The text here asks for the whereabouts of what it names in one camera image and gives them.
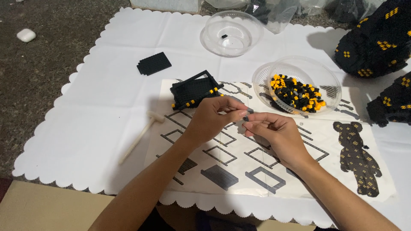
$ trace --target clear plastic bowl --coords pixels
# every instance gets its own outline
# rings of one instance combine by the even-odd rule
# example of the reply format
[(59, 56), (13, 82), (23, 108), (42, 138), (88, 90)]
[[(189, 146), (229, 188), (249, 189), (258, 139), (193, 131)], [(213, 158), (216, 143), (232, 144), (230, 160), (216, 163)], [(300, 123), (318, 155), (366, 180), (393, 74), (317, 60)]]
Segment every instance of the clear plastic bowl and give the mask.
[(223, 57), (243, 55), (260, 42), (264, 27), (258, 19), (241, 11), (223, 11), (211, 16), (200, 33), (201, 44)]
[[(287, 105), (277, 97), (270, 86), (271, 78), (275, 74), (287, 75), (290, 78), (296, 78), (301, 83), (312, 84), (319, 88), (321, 99), (326, 102), (326, 106), (321, 107), (316, 113), (308, 113)], [(282, 109), (292, 114), (323, 115), (336, 109), (341, 101), (341, 84), (333, 72), (321, 63), (303, 56), (287, 56), (276, 62), (265, 64), (256, 70), (252, 81), (254, 90), (261, 101), (270, 106), (270, 101), (260, 93), (271, 95)]]

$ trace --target plastic mallet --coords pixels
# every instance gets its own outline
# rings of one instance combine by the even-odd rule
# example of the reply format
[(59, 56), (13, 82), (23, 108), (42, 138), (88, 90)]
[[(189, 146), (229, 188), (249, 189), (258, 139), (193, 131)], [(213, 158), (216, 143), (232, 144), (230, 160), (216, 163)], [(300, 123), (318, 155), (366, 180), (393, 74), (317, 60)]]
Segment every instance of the plastic mallet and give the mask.
[(129, 149), (127, 149), (127, 152), (124, 153), (123, 158), (120, 159), (118, 164), (122, 164), (124, 162), (124, 160), (130, 155), (131, 151), (136, 147), (136, 145), (139, 143), (141, 138), (144, 136), (145, 132), (151, 127), (151, 125), (155, 121), (163, 123), (164, 120), (165, 120), (164, 116), (159, 115), (159, 114), (157, 114), (155, 112), (152, 112), (152, 111), (147, 111), (146, 114), (151, 117), (150, 122), (143, 128), (143, 130), (141, 131), (139, 136), (133, 141), (133, 143), (130, 145)]

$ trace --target scalloped edge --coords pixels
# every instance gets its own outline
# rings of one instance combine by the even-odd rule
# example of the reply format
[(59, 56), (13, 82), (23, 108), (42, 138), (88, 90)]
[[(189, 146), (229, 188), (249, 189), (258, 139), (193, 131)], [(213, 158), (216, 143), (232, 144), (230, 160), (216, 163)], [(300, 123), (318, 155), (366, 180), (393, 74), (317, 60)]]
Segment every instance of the scalloped edge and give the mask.
[[(70, 86), (72, 85), (72, 83), (77, 79), (77, 75), (78, 75), (78, 73), (80, 72), (80, 70), (81, 70), (82, 66), (84, 65), (84, 63), (86, 63), (87, 58), (90, 56), (90, 54), (93, 53), (93, 50), (96, 49), (95, 47), (98, 46), (98, 45), (97, 45), (97, 41), (104, 36), (104, 33), (103, 33), (103, 32), (110, 29), (110, 26), (109, 26), (110, 24), (115, 23), (115, 21), (113, 21), (113, 20), (115, 20), (114, 18), (116, 17), (116, 15), (118, 16), (119, 13), (121, 13), (121, 12), (123, 12), (123, 11), (130, 11), (130, 10), (132, 10), (132, 11), (141, 11), (141, 12), (152, 12), (152, 13), (156, 13), (156, 14), (158, 14), (158, 13), (160, 13), (160, 14), (164, 14), (164, 13), (169, 14), (169, 13), (171, 13), (171, 14), (180, 14), (180, 15), (182, 15), (182, 16), (190, 15), (190, 16), (194, 16), (194, 17), (208, 17), (208, 18), (211, 17), (211, 16), (208, 16), (208, 15), (206, 15), (206, 16), (201, 16), (201, 15), (199, 15), (199, 14), (189, 14), (189, 13), (183, 13), (183, 14), (181, 14), (180, 12), (160, 12), (160, 11), (152, 11), (152, 10), (149, 10), (149, 9), (144, 9), (144, 10), (143, 10), (143, 9), (140, 9), (140, 8), (132, 9), (132, 8), (130, 8), (130, 7), (126, 7), (126, 8), (121, 7), (120, 10), (119, 10), (118, 12), (116, 12), (116, 13), (114, 14), (114, 16), (109, 20), (109, 23), (104, 26), (104, 30), (100, 33), (100, 38), (98, 38), (98, 39), (95, 41), (95, 45), (89, 49), (89, 54), (86, 55), (86, 56), (84, 56), (84, 58), (83, 58), (83, 63), (80, 63), (80, 64), (77, 65), (77, 67), (76, 67), (76, 71), (77, 71), (77, 72), (74, 72), (74, 73), (72, 73), (71, 75), (69, 75), (69, 81), (70, 81), (70, 83), (67, 83), (67, 84), (63, 85), (62, 88), (61, 88), (61, 93), (62, 93), (63, 95), (69, 90), (69, 88), (70, 88)], [(297, 26), (297, 27), (301, 26), (301, 27), (312, 27), (312, 28), (317, 28), (317, 29), (320, 28), (321, 30), (330, 30), (330, 29), (334, 29), (334, 30), (344, 30), (344, 29), (342, 29), (342, 28), (336, 28), (336, 29), (335, 29), (335, 28), (332, 28), (332, 27), (324, 28), (324, 27), (321, 27), (321, 26), (316, 26), (316, 27), (314, 27), (314, 26), (311, 26), (311, 25), (301, 25), (301, 24), (291, 24), (291, 23), (289, 23), (289, 24), (292, 25), (292, 26)], [(55, 101), (54, 101), (54, 106), (58, 105), (58, 101), (59, 101), (60, 98), (61, 98), (61, 96), (55, 99)], [(44, 126), (45, 122), (47, 121), (47, 117), (49, 117), (48, 115), (50, 114), (50, 112), (52, 112), (53, 109), (54, 109), (54, 107), (53, 107), (52, 109), (50, 109), (50, 110), (46, 113), (46, 115), (45, 115), (45, 117), (44, 117), (44, 121), (41, 122), (39, 125), (37, 125), (37, 127), (36, 127), (36, 129), (35, 129), (35, 131), (34, 131), (34, 136), (32, 136), (31, 138), (29, 138), (29, 139), (26, 141), (26, 143), (25, 143), (25, 145), (24, 145), (24, 148), (23, 148), (23, 152), (16, 158), (16, 160), (14, 161), (14, 165), (15, 165), (15, 162), (18, 161), (19, 157), (20, 157), (21, 155), (24, 155), (24, 154), (25, 154), (25, 150), (28, 149), (28, 147), (29, 147), (33, 142), (35, 142), (35, 140), (36, 140), (36, 133), (38, 134), (38, 133), (42, 130), (42, 127)], [(14, 170), (12, 171), (12, 175), (13, 175), (13, 176), (24, 176), (27, 180), (34, 180), (34, 179), (39, 178), (39, 180), (40, 180), (42, 183), (44, 183), (44, 184), (49, 184), (49, 183), (52, 183), (52, 182), (55, 181), (55, 182), (56, 182), (56, 185), (59, 186), (59, 187), (67, 187), (67, 186), (69, 186), (69, 185), (72, 185), (73, 188), (74, 188), (75, 190), (78, 190), (78, 191), (83, 191), (83, 190), (85, 190), (85, 189), (87, 189), (87, 188), (90, 190), (90, 187), (89, 187), (89, 186), (84, 186), (84, 185), (81, 185), (81, 186), (80, 186), (80, 185), (77, 185), (76, 183), (60, 182), (60, 181), (57, 181), (57, 180), (54, 180), (54, 181), (51, 181), (51, 182), (45, 182), (45, 180), (44, 180), (44, 179), (41, 179), (39, 176), (27, 176), (27, 173), (19, 172), (19, 171), (16, 170), (16, 169), (14, 169)], [(95, 191), (95, 190), (90, 190), (91, 193), (94, 193), (94, 194), (95, 194), (95, 193), (103, 192), (104, 189), (102, 189), (102, 190), (97, 190), (97, 191)], [(234, 212), (235, 212), (238, 216), (240, 216), (240, 217), (248, 217), (248, 216), (250, 216), (250, 215), (253, 215), (253, 216), (255, 216), (255, 217), (256, 217), (257, 219), (259, 219), (259, 220), (267, 220), (267, 219), (270, 219), (271, 217), (274, 217), (277, 221), (280, 221), (280, 222), (283, 222), (283, 223), (287, 223), (287, 222), (290, 222), (290, 221), (294, 218), (294, 217), (291, 217), (291, 218), (282, 218), (282, 217), (279, 216), (278, 214), (277, 214), (277, 215), (270, 215), (270, 216), (268, 216), (268, 215), (262, 215), (262, 214), (259, 213), (259, 212), (256, 212), (256, 213), (253, 213), (253, 212), (245, 212), (245, 210), (243, 209), (244, 206), (240, 206), (240, 207), (238, 207), (238, 208), (233, 208), (232, 206), (230, 206), (230, 207), (225, 206), (225, 207), (224, 207), (224, 204), (226, 204), (226, 203), (224, 203), (225, 200), (221, 200), (221, 199), (219, 199), (219, 201), (221, 201), (221, 203), (218, 203), (217, 206), (212, 206), (212, 205), (210, 205), (210, 203), (207, 203), (206, 200), (200, 200), (200, 198), (202, 198), (202, 197), (221, 197), (221, 198), (224, 198), (224, 196), (225, 196), (225, 195), (218, 195), (218, 194), (200, 194), (200, 193), (183, 193), (183, 192), (170, 192), (170, 191), (165, 191), (165, 192), (163, 193), (162, 197), (159, 199), (159, 201), (160, 201), (162, 204), (164, 204), (164, 205), (170, 205), (170, 204), (173, 204), (174, 202), (177, 202), (177, 204), (178, 204), (180, 207), (182, 207), (182, 208), (192, 207), (192, 206), (195, 204), (195, 205), (197, 205), (197, 207), (198, 207), (199, 209), (201, 209), (201, 210), (203, 210), (203, 211), (209, 211), (209, 210), (211, 210), (211, 209), (213, 209), (213, 208), (216, 208), (216, 210), (217, 210), (219, 213), (221, 213), (221, 214), (229, 214), (229, 213), (231, 213), (232, 211), (234, 211)], [(314, 221), (314, 220), (307, 220), (307, 219), (303, 219), (303, 218), (294, 218), (294, 220), (295, 220), (296, 222), (298, 222), (299, 224), (301, 224), (301, 225), (309, 225), (309, 224), (311, 224), (311, 223), (314, 222), (317, 226), (319, 226), (319, 227), (321, 227), (321, 228), (328, 228), (328, 227), (330, 227), (331, 225), (335, 225), (334, 222), (333, 222), (331, 219), (329, 219), (329, 222), (321, 222), (321, 221), (317, 221), (317, 222), (316, 222), (316, 221)]]

